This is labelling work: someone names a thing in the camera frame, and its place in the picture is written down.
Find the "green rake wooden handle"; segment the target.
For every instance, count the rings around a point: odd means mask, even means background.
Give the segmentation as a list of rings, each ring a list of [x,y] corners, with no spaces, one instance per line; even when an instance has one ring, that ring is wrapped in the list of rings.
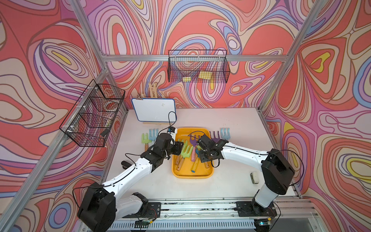
[[[143,133],[142,134],[141,142],[145,146],[145,151],[147,151],[148,148],[149,148],[149,145],[151,144],[151,140],[149,139],[148,133]]]
[[[178,148],[177,148],[177,152],[176,152],[175,165],[178,165],[180,163],[181,153],[182,153],[184,144],[185,144],[184,140],[178,139],[178,141],[177,141]]]

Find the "purple rake pink handle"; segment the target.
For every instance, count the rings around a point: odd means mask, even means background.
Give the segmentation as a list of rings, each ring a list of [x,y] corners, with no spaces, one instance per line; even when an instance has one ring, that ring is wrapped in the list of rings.
[[[197,150],[197,138],[195,136],[190,136],[190,143],[193,147],[192,154],[191,154],[191,161],[196,161],[196,150]]]
[[[221,137],[219,131],[210,131],[211,140],[217,143]]]

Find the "light blue hand rake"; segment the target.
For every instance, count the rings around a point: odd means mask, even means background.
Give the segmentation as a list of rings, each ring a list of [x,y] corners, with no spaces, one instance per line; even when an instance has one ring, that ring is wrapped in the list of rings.
[[[220,129],[220,137],[224,140],[230,140],[230,138],[231,138],[230,128],[221,128]]]

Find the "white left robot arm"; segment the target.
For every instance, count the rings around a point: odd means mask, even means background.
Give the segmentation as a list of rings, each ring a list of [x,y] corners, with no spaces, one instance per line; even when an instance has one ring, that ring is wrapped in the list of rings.
[[[127,216],[143,217],[148,211],[148,200],[140,193],[123,195],[139,180],[154,172],[171,155],[180,155],[183,143],[176,141],[177,132],[157,136],[153,146],[125,171],[102,184],[94,182],[79,207],[77,216],[94,232],[106,232],[113,222]]]

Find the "light blue fork rake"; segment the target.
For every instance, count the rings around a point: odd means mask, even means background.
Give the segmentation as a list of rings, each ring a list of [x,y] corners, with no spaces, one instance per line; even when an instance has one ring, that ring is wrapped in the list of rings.
[[[156,138],[157,138],[157,135],[158,135],[158,129],[150,129],[149,130],[149,140],[151,142],[155,142],[156,141]]]

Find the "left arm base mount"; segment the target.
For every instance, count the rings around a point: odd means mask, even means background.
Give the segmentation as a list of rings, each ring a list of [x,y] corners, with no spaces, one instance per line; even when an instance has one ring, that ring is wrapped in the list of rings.
[[[135,192],[123,199],[124,211],[121,218],[157,219],[161,215],[161,202],[150,202],[142,194]]]

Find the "yellow plastic storage tray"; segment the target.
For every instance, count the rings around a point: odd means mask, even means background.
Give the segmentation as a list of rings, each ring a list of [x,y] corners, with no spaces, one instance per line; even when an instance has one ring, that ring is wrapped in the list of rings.
[[[199,140],[202,135],[207,135],[209,137],[210,133],[205,128],[192,128],[192,127],[179,128],[176,134],[176,141],[178,141],[178,139],[182,139],[185,142],[184,145],[191,145],[190,136],[195,136],[197,140]],[[210,162],[202,163],[201,161],[199,161],[196,173],[192,173],[191,168],[192,168],[193,162],[191,161],[191,156],[185,159],[181,170],[177,171],[176,165],[175,165],[175,159],[176,159],[176,155],[173,155],[172,172],[173,172],[173,175],[177,178],[205,179],[205,178],[211,177],[214,174],[214,168],[211,166],[211,163]]]

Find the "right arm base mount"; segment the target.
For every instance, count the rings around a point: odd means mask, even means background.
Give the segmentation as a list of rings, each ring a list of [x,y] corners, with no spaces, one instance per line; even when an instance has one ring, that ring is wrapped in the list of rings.
[[[266,217],[274,218],[277,216],[277,211],[273,202],[267,208],[263,208],[254,201],[238,201],[234,211],[238,213],[240,217]]]

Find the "green fork wooden handle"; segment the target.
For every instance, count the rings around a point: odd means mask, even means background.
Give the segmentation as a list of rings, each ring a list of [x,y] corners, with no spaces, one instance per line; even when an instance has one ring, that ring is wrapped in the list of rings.
[[[193,151],[193,146],[192,145],[184,145],[183,146],[181,154],[178,156],[178,158],[176,159],[176,162],[175,162],[177,171],[181,170],[185,159],[189,158],[191,156],[192,151]]]

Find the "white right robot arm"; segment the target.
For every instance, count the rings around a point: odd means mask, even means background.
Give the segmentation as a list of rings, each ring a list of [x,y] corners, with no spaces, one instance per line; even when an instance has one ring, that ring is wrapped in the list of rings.
[[[215,142],[206,135],[201,136],[197,144],[201,147],[201,162],[233,160],[251,166],[263,174],[264,184],[252,200],[253,208],[269,208],[277,196],[287,193],[291,185],[295,170],[280,150],[252,150],[224,139]]]

